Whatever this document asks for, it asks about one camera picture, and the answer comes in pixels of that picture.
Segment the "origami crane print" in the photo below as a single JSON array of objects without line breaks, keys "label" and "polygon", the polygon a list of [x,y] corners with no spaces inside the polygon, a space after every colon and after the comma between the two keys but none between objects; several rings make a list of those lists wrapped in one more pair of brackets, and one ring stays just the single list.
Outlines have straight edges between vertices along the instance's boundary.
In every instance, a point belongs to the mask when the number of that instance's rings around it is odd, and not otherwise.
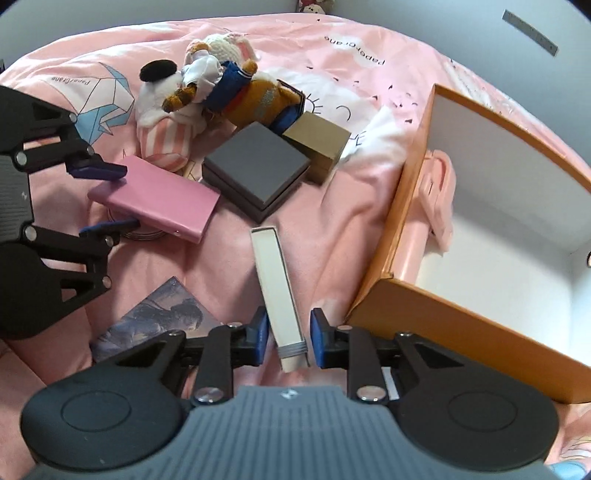
[{"label": "origami crane print", "polygon": [[89,144],[111,129],[125,125],[134,106],[127,78],[113,67],[101,63],[109,72],[105,77],[60,77],[47,79],[70,102],[78,115],[76,129]]}]

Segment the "cartoon print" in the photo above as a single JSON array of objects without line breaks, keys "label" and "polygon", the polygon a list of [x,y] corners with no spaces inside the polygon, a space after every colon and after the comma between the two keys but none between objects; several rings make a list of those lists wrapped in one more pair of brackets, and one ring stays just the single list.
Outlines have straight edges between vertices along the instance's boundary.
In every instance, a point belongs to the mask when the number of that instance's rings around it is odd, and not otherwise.
[{"label": "cartoon print", "polygon": [[78,115],[76,129],[89,144],[111,129],[125,125],[134,106],[134,96],[125,76],[104,63],[104,77],[47,76],[46,83],[58,90]]},{"label": "cartoon print", "polygon": [[377,108],[372,98],[362,98],[335,78],[314,72],[299,73],[271,67],[269,73],[306,94],[305,111],[321,116],[350,132],[341,155],[343,164],[362,148],[378,148],[380,137],[390,135],[394,119],[390,108]]},{"label": "cartoon print", "polygon": [[331,77],[312,71],[298,73],[282,67],[271,67],[267,71],[306,94],[307,112],[320,115],[347,129],[353,137],[361,132],[377,113],[370,99],[359,97]]},{"label": "cartoon print", "polygon": [[560,457],[564,460],[591,458],[591,436],[580,437],[569,441],[560,452]]}]

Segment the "white wall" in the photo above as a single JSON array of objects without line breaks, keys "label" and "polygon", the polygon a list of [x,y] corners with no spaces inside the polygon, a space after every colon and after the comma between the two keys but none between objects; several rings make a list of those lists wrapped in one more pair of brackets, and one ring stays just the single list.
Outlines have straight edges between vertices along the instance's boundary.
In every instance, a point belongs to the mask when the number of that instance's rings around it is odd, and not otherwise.
[{"label": "white wall", "polygon": [[0,17],[6,65],[67,35],[164,20],[293,12],[296,0],[18,0]]},{"label": "white wall", "polygon": [[[558,45],[552,57],[505,9]],[[335,15],[422,40],[513,97],[591,164],[591,22],[567,0],[336,0]]]}]

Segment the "pink bedsheet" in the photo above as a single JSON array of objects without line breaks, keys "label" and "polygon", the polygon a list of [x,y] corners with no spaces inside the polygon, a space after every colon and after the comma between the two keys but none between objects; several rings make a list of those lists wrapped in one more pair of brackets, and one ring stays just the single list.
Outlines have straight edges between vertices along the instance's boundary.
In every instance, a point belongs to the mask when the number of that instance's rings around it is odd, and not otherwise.
[{"label": "pink bedsheet", "polygon": [[[591,179],[587,165],[548,128],[468,69],[404,35],[335,17],[287,14],[163,22],[82,34],[23,57],[0,82],[75,110],[81,135],[105,160],[118,161],[138,154],[130,113],[140,67],[160,58],[181,64],[191,40],[225,31],[247,34],[262,70],[308,93],[308,110],[352,133],[331,182],[322,188],[302,185],[267,220],[278,226],[304,327],[312,307],[323,307],[338,324],[352,301],[433,83],[457,89],[527,128]],[[216,131],[198,138],[195,158],[201,159],[227,134]],[[35,221],[77,234],[81,227],[104,220],[104,209],[86,198],[94,184],[73,180],[63,166],[33,175]],[[17,479],[33,466],[18,430],[26,400],[44,384],[88,367],[89,342],[172,275],[220,321],[247,322],[262,302],[251,226],[222,201],[200,245],[172,237],[125,241],[111,257],[110,293],[36,338],[11,342],[12,351],[5,348],[0,358],[0,477]],[[342,380],[338,372],[315,368],[283,375],[270,350],[263,367],[242,369],[236,378],[237,385]],[[552,461],[560,459],[565,441],[559,438]]]}]

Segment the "open box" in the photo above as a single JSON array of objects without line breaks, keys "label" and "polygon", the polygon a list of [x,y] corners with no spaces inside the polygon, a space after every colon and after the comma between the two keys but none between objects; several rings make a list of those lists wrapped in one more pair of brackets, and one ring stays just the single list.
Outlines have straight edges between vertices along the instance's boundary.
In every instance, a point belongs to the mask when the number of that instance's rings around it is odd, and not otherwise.
[{"label": "open box", "polygon": [[[443,228],[449,214],[445,253],[431,224],[428,239],[409,241],[435,149],[456,180],[453,213],[426,215]],[[435,85],[348,323],[379,336],[409,330],[556,401],[591,401],[590,192],[527,131]],[[401,265],[413,255],[408,274]]]}]

